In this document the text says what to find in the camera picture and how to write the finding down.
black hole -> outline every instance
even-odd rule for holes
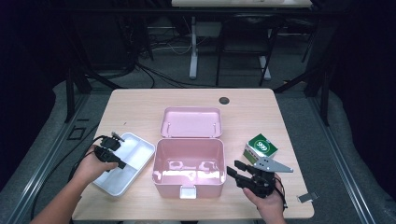
[[[219,102],[222,105],[227,105],[228,103],[230,103],[230,99],[228,99],[227,97],[220,97]]]

pink box lid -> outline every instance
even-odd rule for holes
[[[170,106],[163,114],[161,135],[166,138],[217,138],[222,134],[219,109]]]

box latch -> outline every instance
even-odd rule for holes
[[[196,199],[197,188],[195,186],[180,186],[180,199]]]

chair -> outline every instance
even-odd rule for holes
[[[223,21],[219,33],[216,86],[219,85],[221,57],[224,54],[243,54],[262,57],[260,86],[271,59],[276,36],[284,19],[277,15],[237,14]]]

desk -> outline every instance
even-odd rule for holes
[[[173,7],[311,7],[310,0],[172,0]],[[198,66],[198,49],[196,48],[196,21],[191,19],[191,63],[190,79],[196,79]],[[265,57],[260,57],[261,67]],[[269,69],[264,74],[265,80],[271,80]]]
[[[222,105],[220,97],[230,103]],[[307,193],[303,175],[296,160],[285,123],[274,93],[268,89],[162,89],[116,90],[108,101],[96,136],[111,132],[134,133],[156,145],[163,112],[168,106],[214,106],[221,111],[225,160],[233,167],[243,157],[245,143],[262,133],[279,148],[274,159],[294,169],[279,174],[286,190],[289,208],[285,218],[309,218],[314,215],[312,203],[299,203],[296,196]],[[151,179],[153,159],[136,181],[119,198],[90,184],[73,215],[74,220],[203,220],[259,219],[255,205],[229,176],[221,196],[214,199],[165,199]]]
[[[172,0],[173,7],[311,7],[310,0]]]

